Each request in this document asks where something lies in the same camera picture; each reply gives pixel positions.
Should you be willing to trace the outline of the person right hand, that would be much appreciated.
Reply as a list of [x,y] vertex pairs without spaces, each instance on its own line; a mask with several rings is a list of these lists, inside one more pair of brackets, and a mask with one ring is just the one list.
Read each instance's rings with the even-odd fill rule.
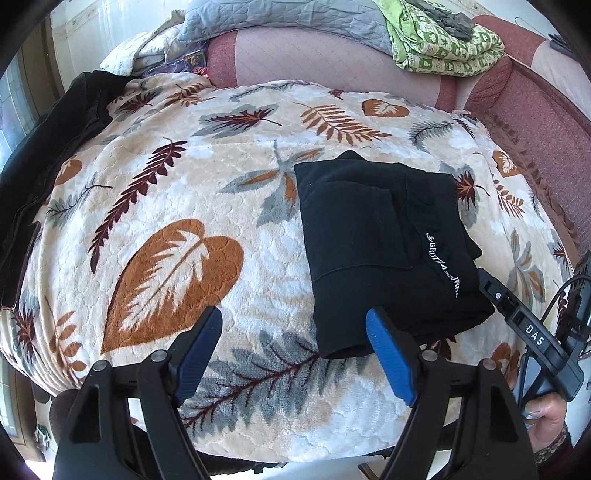
[[560,435],[565,422],[567,403],[557,393],[548,393],[525,405],[528,435],[535,453],[549,447]]

